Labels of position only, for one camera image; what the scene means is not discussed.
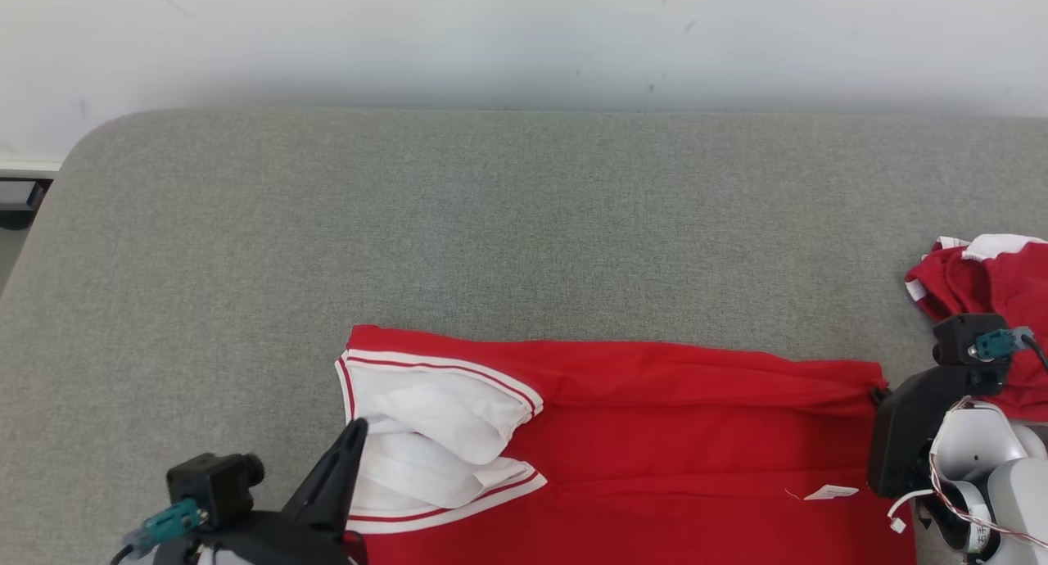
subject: teal connector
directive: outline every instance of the teal connector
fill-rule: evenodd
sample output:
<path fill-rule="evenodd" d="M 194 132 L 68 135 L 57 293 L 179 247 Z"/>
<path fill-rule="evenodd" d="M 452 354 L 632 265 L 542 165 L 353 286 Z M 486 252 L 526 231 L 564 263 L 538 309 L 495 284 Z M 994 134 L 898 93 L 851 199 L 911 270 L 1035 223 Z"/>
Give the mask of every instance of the teal connector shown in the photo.
<path fill-rule="evenodd" d="M 1023 342 L 1023 334 L 1033 335 L 1029 327 L 1016 327 L 1013 330 L 996 330 L 981 334 L 976 339 L 975 356 L 982 361 L 1007 358 L 1012 353 L 1028 348 Z"/>
<path fill-rule="evenodd" d="M 168 509 L 146 519 L 141 528 L 124 536 L 124 544 L 131 547 L 127 559 L 137 561 L 153 551 L 161 543 L 196 528 L 200 524 L 200 513 L 196 501 L 182 500 Z"/>

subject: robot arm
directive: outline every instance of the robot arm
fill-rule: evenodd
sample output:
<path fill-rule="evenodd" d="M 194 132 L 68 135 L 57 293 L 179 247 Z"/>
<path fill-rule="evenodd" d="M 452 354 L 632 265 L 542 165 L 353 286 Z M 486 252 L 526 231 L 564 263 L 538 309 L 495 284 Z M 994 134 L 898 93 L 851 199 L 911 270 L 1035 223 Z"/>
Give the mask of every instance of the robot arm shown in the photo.
<path fill-rule="evenodd" d="M 172 508 L 128 535 L 113 563 L 159 544 L 156 565 L 208 565 L 216 556 L 222 565 L 367 565 L 363 538 L 346 533 L 367 433 L 366 421 L 350 421 L 280 512 L 253 509 L 249 487 L 264 474 L 252 455 L 200 455 L 170 470 Z"/>
<path fill-rule="evenodd" d="M 1048 539 L 1044 439 L 996 406 L 969 400 L 1000 393 L 1011 352 L 1032 339 L 999 316 L 955 316 L 934 332 L 939 366 L 874 396 L 870 487 L 916 497 L 968 563 L 1048 565 L 1048 547 L 1039 546 Z"/>

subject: red jersey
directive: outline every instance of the red jersey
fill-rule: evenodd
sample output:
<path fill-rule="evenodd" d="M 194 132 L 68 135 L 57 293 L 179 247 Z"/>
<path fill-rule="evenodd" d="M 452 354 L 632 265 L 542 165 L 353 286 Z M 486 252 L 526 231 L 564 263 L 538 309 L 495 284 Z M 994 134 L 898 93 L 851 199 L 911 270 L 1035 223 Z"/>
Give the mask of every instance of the red jersey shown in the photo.
<path fill-rule="evenodd" d="M 336 369 L 374 565 L 916 561 L 865 482 L 873 363 L 358 326 Z"/>
<path fill-rule="evenodd" d="M 1048 341 L 1048 244 L 1011 234 L 939 238 L 907 274 L 907 290 L 933 320 L 998 313 Z M 1012 357 L 1004 391 L 988 399 L 1011 419 L 1048 421 L 1048 373 L 1033 352 Z"/>

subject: gray fabric surface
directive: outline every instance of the gray fabric surface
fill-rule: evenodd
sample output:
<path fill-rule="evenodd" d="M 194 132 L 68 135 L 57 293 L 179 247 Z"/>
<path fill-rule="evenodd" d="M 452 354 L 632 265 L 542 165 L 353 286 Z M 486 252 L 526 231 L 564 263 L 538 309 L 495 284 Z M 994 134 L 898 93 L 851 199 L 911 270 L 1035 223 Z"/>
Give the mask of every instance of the gray fabric surface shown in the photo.
<path fill-rule="evenodd" d="M 1046 196 L 1042 121 L 124 117 L 67 159 L 0 299 L 3 561 L 108 562 L 205 451 L 258 453 L 278 506 L 342 426 L 356 323 L 855 357 L 899 383 L 932 343 L 902 275 L 939 234 L 1048 237 Z"/>

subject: white label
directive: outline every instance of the white label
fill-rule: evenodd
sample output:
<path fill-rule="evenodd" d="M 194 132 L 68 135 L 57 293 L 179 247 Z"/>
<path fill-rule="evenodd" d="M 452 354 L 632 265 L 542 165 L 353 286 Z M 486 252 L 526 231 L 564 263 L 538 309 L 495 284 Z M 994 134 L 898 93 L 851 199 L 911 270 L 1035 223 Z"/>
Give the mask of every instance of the white label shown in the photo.
<path fill-rule="evenodd" d="M 811 494 L 804 498 L 805 500 L 832 500 L 833 498 L 847 498 L 848 496 L 854 496 L 858 493 L 855 487 L 842 487 L 839 485 L 823 485 L 823 488 L 816 491 L 815 494 Z"/>

